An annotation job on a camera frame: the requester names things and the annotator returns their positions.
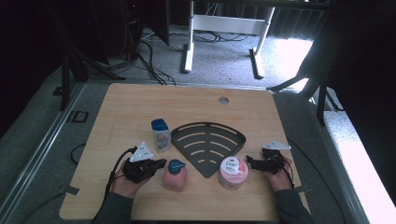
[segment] white triangular marker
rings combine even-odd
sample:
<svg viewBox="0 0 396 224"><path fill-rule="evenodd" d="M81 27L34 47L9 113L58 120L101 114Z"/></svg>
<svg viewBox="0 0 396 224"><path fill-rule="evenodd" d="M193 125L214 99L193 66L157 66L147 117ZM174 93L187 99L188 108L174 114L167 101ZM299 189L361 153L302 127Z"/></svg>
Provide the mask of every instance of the white triangular marker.
<svg viewBox="0 0 396 224"><path fill-rule="evenodd" d="M148 146L146 146L145 142L142 142L140 146L137 148L136 152L132 157L129 159L129 162L134 161L144 161L154 157L154 154L151 153Z"/></svg>
<svg viewBox="0 0 396 224"><path fill-rule="evenodd" d="M291 146L284 145L284 144L281 144L281 143L277 142L276 140L273 140L271 143L263 144L262 148L281 150L281 149L291 149Z"/></svg>

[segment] gray sleeve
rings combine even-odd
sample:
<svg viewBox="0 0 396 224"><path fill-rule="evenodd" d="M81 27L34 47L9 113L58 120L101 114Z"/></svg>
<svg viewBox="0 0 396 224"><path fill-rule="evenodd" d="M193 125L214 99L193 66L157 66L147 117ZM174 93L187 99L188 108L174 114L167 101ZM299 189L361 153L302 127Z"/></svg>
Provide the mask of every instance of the gray sleeve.
<svg viewBox="0 0 396 224"><path fill-rule="evenodd" d="M295 190L280 190L275 193L275 197L276 212L284 222L288 224L315 223L303 206L300 195Z"/></svg>
<svg viewBox="0 0 396 224"><path fill-rule="evenodd" d="M95 224L102 223L131 223L131 211L133 199L123 197L119 194L109 192L105 202L100 209Z"/></svg>

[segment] white bottle with blue cap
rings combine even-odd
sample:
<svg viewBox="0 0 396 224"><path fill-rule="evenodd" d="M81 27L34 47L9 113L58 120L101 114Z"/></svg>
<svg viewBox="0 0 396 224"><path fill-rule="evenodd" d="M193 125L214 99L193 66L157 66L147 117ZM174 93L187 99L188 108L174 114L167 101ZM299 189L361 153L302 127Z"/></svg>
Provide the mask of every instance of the white bottle with blue cap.
<svg viewBox="0 0 396 224"><path fill-rule="evenodd" d="M158 152L164 152L171 146L171 133L163 119L155 119L151 122L152 135L155 148Z"/></svg>

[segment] wooden table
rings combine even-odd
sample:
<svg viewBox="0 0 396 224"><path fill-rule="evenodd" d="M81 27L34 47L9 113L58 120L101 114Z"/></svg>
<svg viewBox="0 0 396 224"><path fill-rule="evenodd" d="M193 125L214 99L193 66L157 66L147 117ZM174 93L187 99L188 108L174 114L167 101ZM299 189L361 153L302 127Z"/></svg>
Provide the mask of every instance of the wooden table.
<svg viewBox="0 0 396 224"><path fill-rule="evenodd" d="M227 97L223 105L220 97ZM171 130L191 122L209 121L230 126L247 138L236 156L261 159L262 144L287 143L273 96L268 91L202 87L112 84L93 125L71 186L60 210L64 219L91 219L104 197L110 171L127 148L146 142L154 160L179 159L189 171L186 189L176 193L163 188L164 169L139 190L132 219L139 220L277 220L275 198L260 172L251 170L239 189L224 189L217 174L204 178L174 147L156 152L150 123L164 119ZM284 156L292 158L289 150ZM294 183L300 179L294 163ZM305 196L302 199L308 208Z"/></svg>

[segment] pink jar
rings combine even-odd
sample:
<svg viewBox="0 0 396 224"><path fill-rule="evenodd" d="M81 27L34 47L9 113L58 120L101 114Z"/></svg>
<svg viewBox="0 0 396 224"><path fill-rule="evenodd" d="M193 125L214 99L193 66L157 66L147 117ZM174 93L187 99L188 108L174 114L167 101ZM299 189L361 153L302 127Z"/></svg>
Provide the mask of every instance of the pink jar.
<svg viewBox="0 0 396 224"><path fill-rule="evenodd" d="M236 157L225 158L219 168L219 182L225 189L237 189L248 178L248 166Z"/></svg>
<svg viewBox="0 0 396 224"><path fill-rule="evenodd" d="M179 160L169 161L163 174L163 187L175 192L183 191L187 181L186 163Z"/></svg>

